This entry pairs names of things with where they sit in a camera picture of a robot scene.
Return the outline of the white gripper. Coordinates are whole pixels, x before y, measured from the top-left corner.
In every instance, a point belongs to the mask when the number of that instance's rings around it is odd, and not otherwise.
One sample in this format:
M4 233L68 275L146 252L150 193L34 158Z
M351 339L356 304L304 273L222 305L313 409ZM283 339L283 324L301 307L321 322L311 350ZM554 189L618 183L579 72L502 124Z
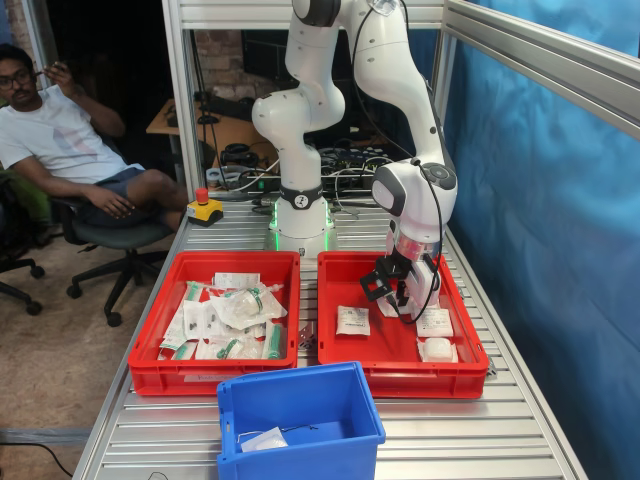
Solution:
M399 308L405 307L412 319L418 319L427 307L439 302L441 286L440 273L428 254L411 264L404 280L399 280L396 290L396 302Z

